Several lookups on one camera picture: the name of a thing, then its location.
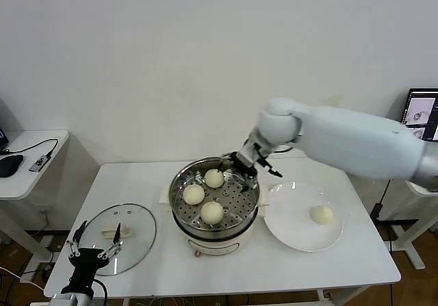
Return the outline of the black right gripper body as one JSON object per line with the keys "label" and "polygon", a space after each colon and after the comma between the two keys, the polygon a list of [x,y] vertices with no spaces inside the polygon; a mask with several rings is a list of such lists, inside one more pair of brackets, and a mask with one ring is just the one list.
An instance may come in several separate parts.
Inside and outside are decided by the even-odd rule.
{"label": "black right gripper body", "polygon": [[244,177],[246,181],[255,182],[257,180],[257,170],[253,165],[247,164],[238,154],[232,154],[232,162],[235,171]]}

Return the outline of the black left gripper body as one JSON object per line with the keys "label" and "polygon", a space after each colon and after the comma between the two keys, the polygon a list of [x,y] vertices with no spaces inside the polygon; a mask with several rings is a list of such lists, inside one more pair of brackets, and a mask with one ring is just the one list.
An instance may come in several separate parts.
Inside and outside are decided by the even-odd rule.
{"label": "black left gripper body", "polygon": [[94,294],[92,283],[96,272],[107,265],[107,260],[99,257],[102,252],[103,249],[98,248],[80,248],[79,256],[69,258],[75,269],[68,285],[61,289],[62,294]]}

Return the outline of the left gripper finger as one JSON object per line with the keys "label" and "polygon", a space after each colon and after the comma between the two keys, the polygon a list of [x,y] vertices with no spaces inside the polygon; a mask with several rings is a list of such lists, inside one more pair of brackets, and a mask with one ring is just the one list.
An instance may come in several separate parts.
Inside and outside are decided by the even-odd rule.
{"label": "left gripper finger", "polygon": [[83,232],[85,231],[85,228],[86,228],[86,221],[83,221],[80,227],[74,232],[73,237],[70,240],[66,241],[66,245],[69,248],[69,254],[68,254],[69,258],[80,256],[79,243],[83,235]]}
{"label": "left gripper finger", "polygon": [[110,241],[111,244],[98,254],[98,258],[114,258],[122,248],[122,225],[118,223],[116,227],[109,225],[100,229],[99,234],[103,240]]}

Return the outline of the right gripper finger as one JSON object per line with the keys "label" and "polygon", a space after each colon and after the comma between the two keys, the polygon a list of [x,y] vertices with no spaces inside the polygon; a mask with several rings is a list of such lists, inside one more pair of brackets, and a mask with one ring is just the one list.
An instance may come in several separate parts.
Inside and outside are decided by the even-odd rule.
{"label": "right gripper finger", "polygon": [[235,153],[225,153],[220,156],[220,161],[218,164],[219,171],[226,171],[228,169],[236,169],[236,154]]}
{"label": "right gripper finger", "polygon": [[283,177],[283,175],[279,171],[273,169],[272,164],[270,164],[266,159],[258,159],[255,163],[257,165],[257,168],[264,171],[265,173],[279,178]]}

